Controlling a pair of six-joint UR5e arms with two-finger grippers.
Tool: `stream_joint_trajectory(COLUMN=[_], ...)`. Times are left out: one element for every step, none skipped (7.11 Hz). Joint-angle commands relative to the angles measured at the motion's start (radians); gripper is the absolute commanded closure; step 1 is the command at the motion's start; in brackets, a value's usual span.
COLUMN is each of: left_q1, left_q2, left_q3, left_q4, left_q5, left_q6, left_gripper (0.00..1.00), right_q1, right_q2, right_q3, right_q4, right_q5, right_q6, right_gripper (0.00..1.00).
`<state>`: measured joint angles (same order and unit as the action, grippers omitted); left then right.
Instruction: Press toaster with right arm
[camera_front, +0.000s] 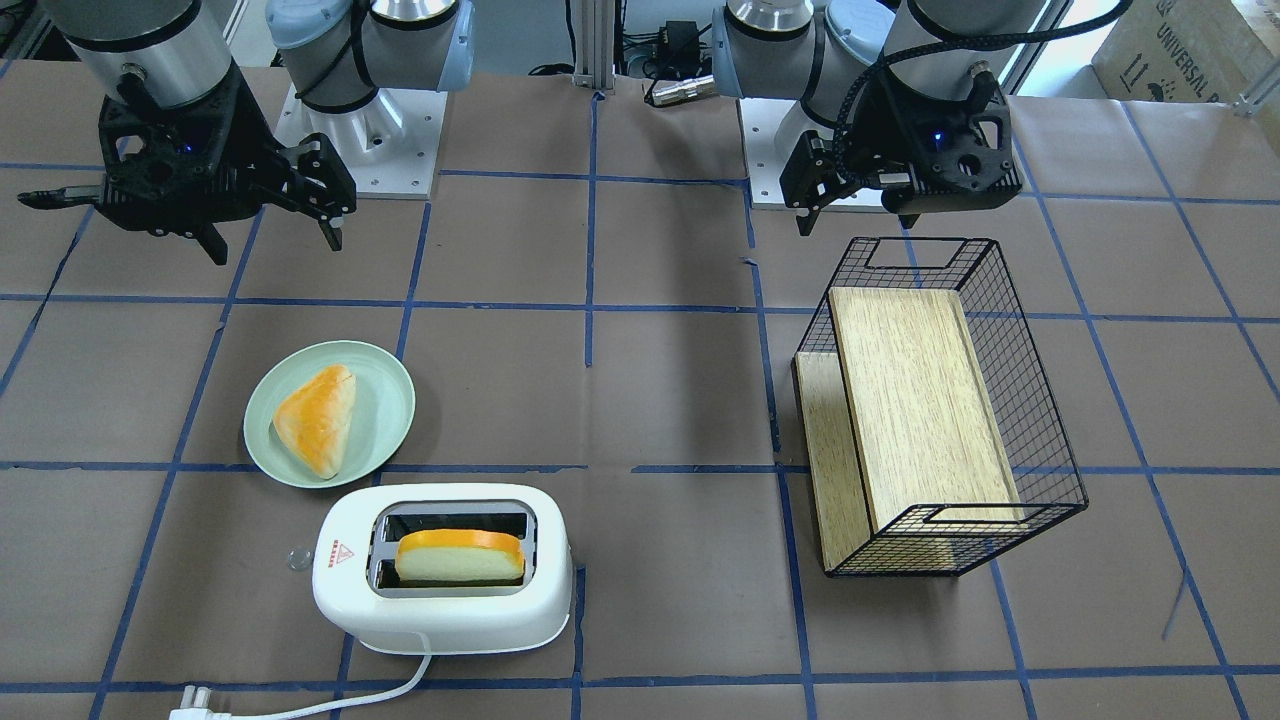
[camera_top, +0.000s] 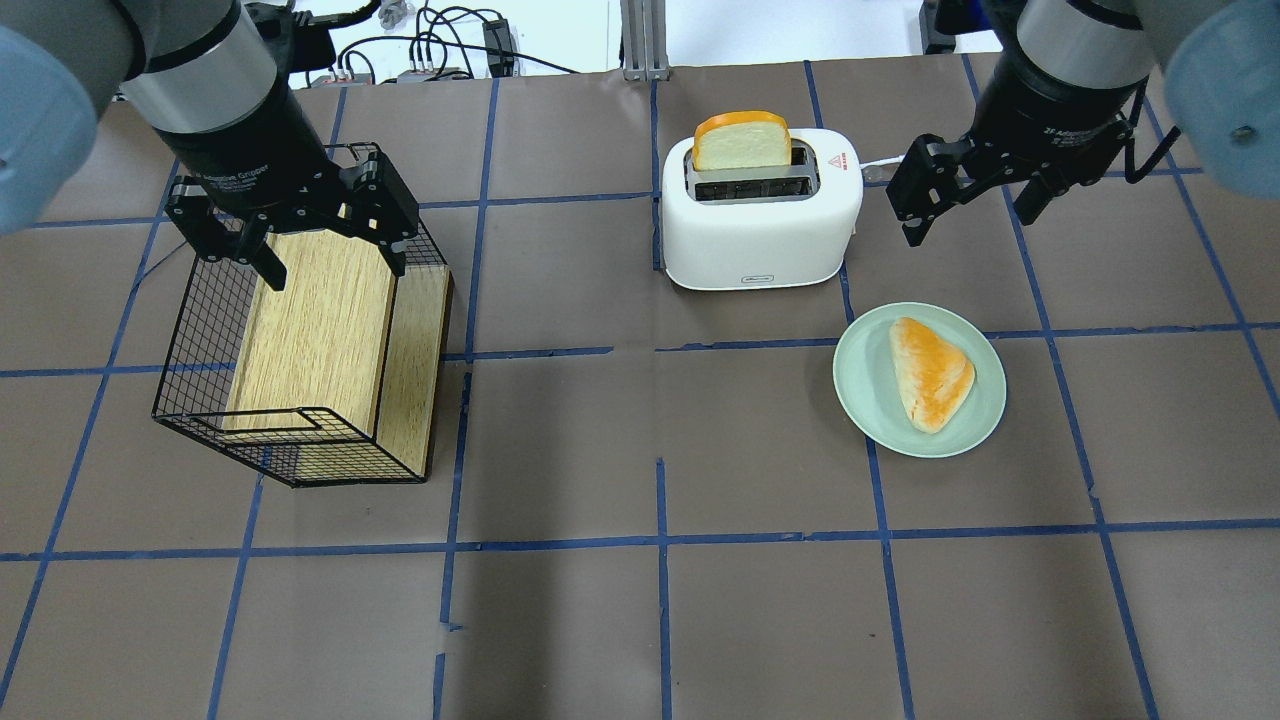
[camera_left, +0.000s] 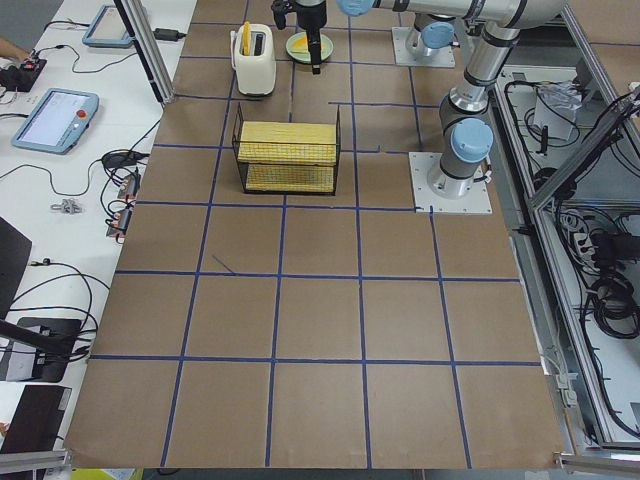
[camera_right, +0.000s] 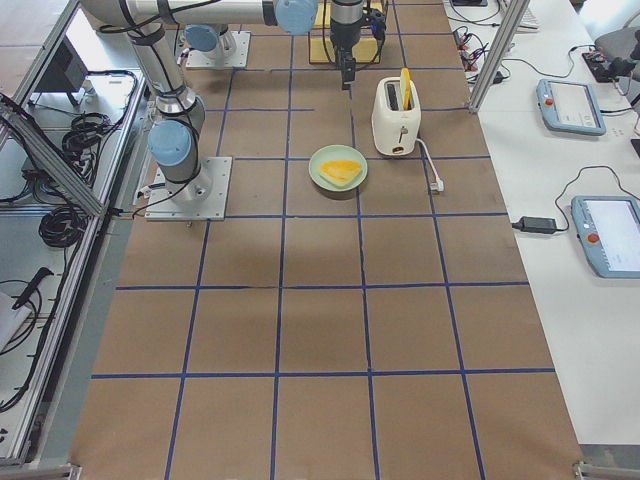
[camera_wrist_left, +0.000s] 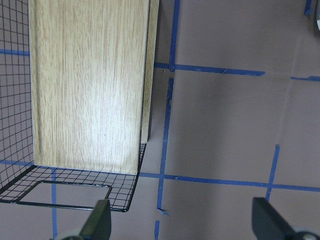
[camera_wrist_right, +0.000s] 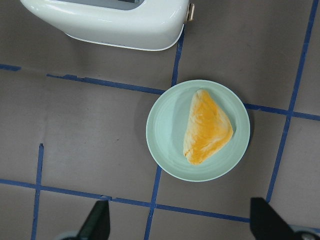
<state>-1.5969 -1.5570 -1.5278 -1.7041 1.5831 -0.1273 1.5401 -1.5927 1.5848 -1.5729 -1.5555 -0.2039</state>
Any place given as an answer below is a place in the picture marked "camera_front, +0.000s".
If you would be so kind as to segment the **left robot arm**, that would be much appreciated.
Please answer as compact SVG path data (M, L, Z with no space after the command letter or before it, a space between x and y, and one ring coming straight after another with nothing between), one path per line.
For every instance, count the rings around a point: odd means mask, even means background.
M713 76L731 97L790 100L799 131L780 174L810 234L861 190L911 228L923 214L996 209L1021 192L998 81L1034 23L1029 1L728 1Z

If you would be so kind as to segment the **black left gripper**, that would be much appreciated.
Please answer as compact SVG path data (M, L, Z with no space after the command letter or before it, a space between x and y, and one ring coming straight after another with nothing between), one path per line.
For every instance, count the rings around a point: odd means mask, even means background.
M877 190L904 228L923 214L1000 208L1023 190L1012 158L1010 108L983 61L945 100L909 88L890 70L860 91L838 143L800 133L780 174L783 202L808 237L823 208Z

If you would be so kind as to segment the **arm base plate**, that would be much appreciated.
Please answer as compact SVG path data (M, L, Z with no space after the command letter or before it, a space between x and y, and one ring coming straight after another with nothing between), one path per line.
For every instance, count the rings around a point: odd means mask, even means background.
M788 211L780 177L800 135L813 129L829 140L833 131L813 122L797 100L742 97L739 110L753 205Z
M381 88L364 108L326 114L289 97L275 137L292 146L323 132L352 174L360 199L429 200L449 99L447 92Z

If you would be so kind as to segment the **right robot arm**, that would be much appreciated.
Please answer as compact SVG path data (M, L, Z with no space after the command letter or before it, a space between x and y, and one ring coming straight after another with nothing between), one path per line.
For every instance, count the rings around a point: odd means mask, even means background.
M223 222L266 205L312 218L342 247L356 167L406 147L390 92L457 91L472 73L468 1L270 1L268 31L303 108L297 145L275 137L201 1L46 1L102 82L96 184L35 190L38 210L90 205L124 231L197 242L227 263Z

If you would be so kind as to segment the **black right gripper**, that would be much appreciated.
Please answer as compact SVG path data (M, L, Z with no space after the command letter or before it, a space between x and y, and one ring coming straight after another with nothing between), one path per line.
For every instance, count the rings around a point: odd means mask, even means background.
M270 202L317 223L334 252L357 208L355 178L324 133L291 147L273 137L238 65L202 97L164 109L141 74L125 72L99 114L102 186L32 190L17 201L36 210L96 206L125 231L211 236L220 222Z

